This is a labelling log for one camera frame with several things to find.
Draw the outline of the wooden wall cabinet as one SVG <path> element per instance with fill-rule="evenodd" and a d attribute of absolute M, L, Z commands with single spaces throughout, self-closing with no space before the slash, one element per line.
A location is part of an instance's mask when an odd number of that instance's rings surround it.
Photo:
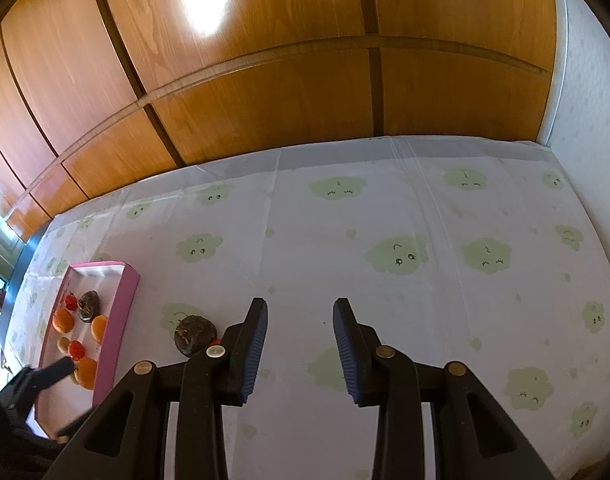
<path fill-rule="evenodd" d="M 0 214 L 27 240 L 140 179 L 403 134 L 533 141 L 555 0 L 0 0 Z"/>

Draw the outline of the small orange tangerine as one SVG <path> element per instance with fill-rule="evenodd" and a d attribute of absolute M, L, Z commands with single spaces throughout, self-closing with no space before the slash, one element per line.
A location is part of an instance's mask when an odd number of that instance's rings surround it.
<path fill-rule="evenodd" d="M 102 341 L 104 341 L 104 334 L 106 333 L 108 321 L 109 319 L 105 315 L 99 314 L 95 316 L 90 323 L 90 333 L 97 344 L 102 344 Z"/>

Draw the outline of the dark brown fruit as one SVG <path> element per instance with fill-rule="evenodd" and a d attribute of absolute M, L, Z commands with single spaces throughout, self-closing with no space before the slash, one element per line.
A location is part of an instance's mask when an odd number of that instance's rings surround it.
<path fill-rule="evenodd" d="M 215 325 L 201 315 L 186 316 L 174 330 L 175 346 L 187 358 L 209 347 L 217 338 Z"/>
<path fill-rule="evenodd" d="M 78 298 L 78 315 L 84 323 L 91 323 L 100 314 L 100 298 L 96 290 L 87 290 Z"/>

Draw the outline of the white cloud-print tablecloth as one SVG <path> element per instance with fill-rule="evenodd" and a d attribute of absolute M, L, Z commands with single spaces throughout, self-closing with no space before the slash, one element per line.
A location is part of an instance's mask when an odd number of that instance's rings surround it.
<path fill-rule="evenodd" d="M 541 146 L 394 138 L 190 166 L 52 222 L 4 343 L 36 364 L 68 266 L 120 260 L 140 283 L 118 369 L 178 362 L 188 314 L 226 327 L 255 297 L 269 326 L 251 401 L 225 414 L 235 479 L 364 479 L 375 419 L 331 326 L 344 297 L 384 344 L 468 365 L 560 479 L 610 450 L 610 264 Z"/>

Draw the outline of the pink cardboard tray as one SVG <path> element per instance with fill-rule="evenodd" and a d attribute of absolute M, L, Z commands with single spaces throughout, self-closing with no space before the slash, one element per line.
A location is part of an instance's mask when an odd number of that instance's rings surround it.
<path fill-rule="evenodd" d="M 75 263 L 64 272 L 46 322 L 38 366 L 45 367 L 67 356 L 57 348 L 60 337 L 81 341 L 86 356 L 96 360 L 98 366 L 95 388 L 92 390 L 78 385 L 73 373 L 38 395 L 35 419 L 49 437 L 54 438 L 61 428 L 97 406 L 113 388 L 122 338 L 138 283 L 139 274 L 129 264 L 121 261 Z M 51 325 L 51 316 L 55 310 L 64 308 L 64 296 L 73 294 L 80 298 L 87 290 L 98 292 L 100 314 L 109 319 L 102 344 L 94 341 L 90 323 L 80 319 L 78 310 L 70 311 L 75 320 L 71 333 L 59 334 Z"/>

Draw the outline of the green-brown fruit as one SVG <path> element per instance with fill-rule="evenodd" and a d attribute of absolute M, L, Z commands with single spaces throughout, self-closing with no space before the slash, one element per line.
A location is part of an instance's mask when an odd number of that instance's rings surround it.
<path fill-rule="evenodd" d="M 68 354 L 70 347 L 70 339 L 68 337 L 60 337 L 57 341 L 57 348 L 62 354 Z"/>

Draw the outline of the dark brown fruit on cloth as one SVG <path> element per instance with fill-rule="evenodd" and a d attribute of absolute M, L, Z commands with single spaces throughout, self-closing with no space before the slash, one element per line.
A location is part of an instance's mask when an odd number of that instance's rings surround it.
<path fill-rule="evenodd" d="M 201 315 L 186 316 L 174 330 L 175 346 L 187 358 L 209 347 L 217 338 L 215 325 Z"/>

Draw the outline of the orange with stem top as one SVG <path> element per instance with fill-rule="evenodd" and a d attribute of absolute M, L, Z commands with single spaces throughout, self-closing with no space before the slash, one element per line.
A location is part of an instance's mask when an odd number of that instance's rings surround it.
<path fill-rule="evenodd" d="M 59 308 L 51 316 L 51 325 L 59 334 L 71 333 L 75 326 L 74 316 L 68 309 Z"/>

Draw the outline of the orange with long stem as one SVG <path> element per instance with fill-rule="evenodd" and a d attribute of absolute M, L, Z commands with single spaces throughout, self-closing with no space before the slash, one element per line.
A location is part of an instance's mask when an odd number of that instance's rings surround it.
<path fill-rule="evenodd" d="M 74 370 L 74 377 L 78 385 L 87 390 L 95 388 L 97 366 L 97 361 L 88 356 L 78 360 Z"/>

